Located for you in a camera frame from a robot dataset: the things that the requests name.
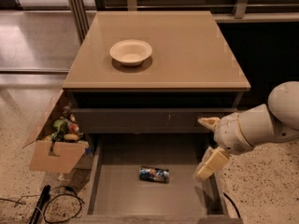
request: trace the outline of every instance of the box flap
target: box flap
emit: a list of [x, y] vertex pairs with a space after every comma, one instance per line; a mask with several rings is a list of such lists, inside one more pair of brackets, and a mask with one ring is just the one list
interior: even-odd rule
[[55, 96], [53, 96], [50, 99], [50, 103], [47, 105], [44, 113], [41, 115], [41, 117], [40, 117], [39, 121], [37, 122], [36, 126], [34, 126], [32, 131], [30, 132], [30, 134], [29, 134], [27, 140], [25, 141], [25, 143], [23, 144], [22, 148], [25, 148], [25, 147], [31, 145], [38, 138], [38, 136], [42, 132], [45, 124], [47, 123], [47, 120], [49, 119], [53, 108], [56, 106], [56, 104], [60, 100], [63, 93], [64, 93], [64, 91], [61, 90], [61, 91], [58, 92], [58, 94], [56, 94]]
[[29, 169], [69, 174], [84, 152], [84, 144], [37, 141]]

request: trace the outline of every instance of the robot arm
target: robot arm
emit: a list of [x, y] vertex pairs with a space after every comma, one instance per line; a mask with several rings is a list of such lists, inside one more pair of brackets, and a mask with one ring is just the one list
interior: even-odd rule
[[275, 87], [269, 95], [268, 106], [259, 105], [222, 119], [198, 121], [214, 132], [214, 140], [219, 145], [196, 169], [194, 177], [205, 180], [222, 168], [231, 154], [240, 155], [265, 143], [283, 143], [299, 137], [299, 82]]

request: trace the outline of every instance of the cardboard box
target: cardboard box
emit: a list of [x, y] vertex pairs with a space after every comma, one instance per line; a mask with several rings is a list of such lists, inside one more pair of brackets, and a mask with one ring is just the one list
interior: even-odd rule
[[69, 99], [65, 91], [60, 91], [52, 97], [44, 114], [29, 134], [23, 148], [36, 142], [29, 170], [69, 174], [74, 168], [92, 168], [93, 154], [86, 153], [86, 145], [41, 141], [46, 135], [55, 132], [53, 123], [62, 116], [63, 107], [68, 103]]

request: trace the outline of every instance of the crushed can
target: crushed can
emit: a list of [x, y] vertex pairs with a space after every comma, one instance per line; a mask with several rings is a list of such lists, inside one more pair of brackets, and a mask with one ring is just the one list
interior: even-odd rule
[[169, 170], [160, 169], [149, 166], [141, 166], [139, 172], [139, 179], [149, 182], [169, 182]]

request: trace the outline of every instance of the floor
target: floor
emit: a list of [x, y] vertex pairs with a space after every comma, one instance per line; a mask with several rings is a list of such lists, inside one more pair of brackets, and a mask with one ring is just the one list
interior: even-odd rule
[[[89, 21], [94, 12], [90, 12]], [[69, 68], [79, 43], [69, 12], [0, 11], [0, 68]], [[0, 75], [0, 198], [39, 195], [44, 186], [70, 185], [83, 200], [90, 171], [70, 175], [29, 171], [35, 144], [22, 149], [65, 75]], [[231, 158], [220, 172], [223, 190], [234, 200], [245, 224], [299, 220], [299, 139], [266, 144]], [[63, 193], [55, 189], [53, 196]], [[0, 223], [27, 223], [38, 196], [26, 204], [0, 201]], [[231, 217], [234, 208], [227, 202]], [[49, 210], [52, 221], [71, 217], [78, 204], [64, 198]]]

